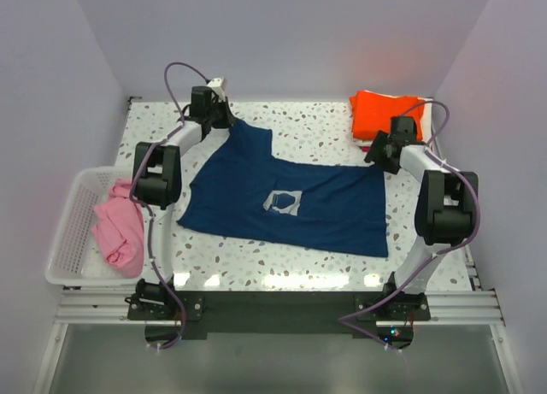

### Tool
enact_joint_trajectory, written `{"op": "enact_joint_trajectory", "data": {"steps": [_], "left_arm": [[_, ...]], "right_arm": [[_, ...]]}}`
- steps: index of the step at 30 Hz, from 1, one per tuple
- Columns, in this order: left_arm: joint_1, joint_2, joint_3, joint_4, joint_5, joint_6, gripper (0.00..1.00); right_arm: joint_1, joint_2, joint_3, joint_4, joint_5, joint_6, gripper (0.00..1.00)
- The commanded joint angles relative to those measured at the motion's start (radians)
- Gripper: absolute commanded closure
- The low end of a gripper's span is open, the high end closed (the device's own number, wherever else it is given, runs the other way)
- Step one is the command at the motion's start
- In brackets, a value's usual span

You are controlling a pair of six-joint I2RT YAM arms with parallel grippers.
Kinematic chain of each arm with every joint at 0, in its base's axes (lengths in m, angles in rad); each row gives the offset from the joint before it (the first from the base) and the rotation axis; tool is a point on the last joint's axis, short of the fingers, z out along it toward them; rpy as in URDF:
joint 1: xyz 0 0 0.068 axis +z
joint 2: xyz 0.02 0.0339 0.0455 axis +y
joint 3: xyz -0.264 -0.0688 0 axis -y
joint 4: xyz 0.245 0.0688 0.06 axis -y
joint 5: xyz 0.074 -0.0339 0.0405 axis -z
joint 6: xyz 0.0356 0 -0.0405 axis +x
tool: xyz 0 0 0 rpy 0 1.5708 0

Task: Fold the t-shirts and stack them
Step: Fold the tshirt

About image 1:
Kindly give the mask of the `navy blue printed t-shirt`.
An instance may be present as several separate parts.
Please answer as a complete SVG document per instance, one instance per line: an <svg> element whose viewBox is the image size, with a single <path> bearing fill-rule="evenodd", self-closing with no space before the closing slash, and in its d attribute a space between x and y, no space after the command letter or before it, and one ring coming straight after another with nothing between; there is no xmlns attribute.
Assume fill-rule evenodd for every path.
<svg viewBox="0 0 547 394"><path fill-rule="evenodd" d="M268 129L238 121L190 183L180 226L195 232L386 258L385 176L295 163Z"/></svg>

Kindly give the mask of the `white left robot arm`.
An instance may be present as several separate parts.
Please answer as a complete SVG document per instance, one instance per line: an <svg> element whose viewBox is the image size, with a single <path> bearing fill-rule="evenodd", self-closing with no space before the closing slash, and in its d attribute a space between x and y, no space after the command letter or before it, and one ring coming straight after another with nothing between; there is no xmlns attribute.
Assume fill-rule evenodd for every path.
<svg viewBox="0 0 547 394"><path fill-rule="evenodd" d="M226 96L226 80L213 78L191 89L186 116L158 142L141 142L134 152L130 199L144 214L144 267L148 282L169 280L174 206L182 193L182 156L200 144L212 129L227 129L236 122Z"/></svg>

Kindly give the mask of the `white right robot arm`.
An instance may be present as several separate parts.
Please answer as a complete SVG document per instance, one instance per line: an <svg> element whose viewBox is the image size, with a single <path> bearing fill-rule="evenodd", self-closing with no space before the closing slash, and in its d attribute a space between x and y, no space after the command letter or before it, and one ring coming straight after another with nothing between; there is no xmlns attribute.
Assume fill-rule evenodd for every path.
<svg viewBox="0 0 547 394"><path fill-rule="evenodd" d="M444 257L476 236L478 175L461 172L436 156L418 139L414 119L404 115L392 117L391 130L377 134L365 161L391 174L402 169L420 184L415 241L403 264L391 274L395 290L380 299L383 314L398 320L411 309L408 295L425 292Z"/></svg>

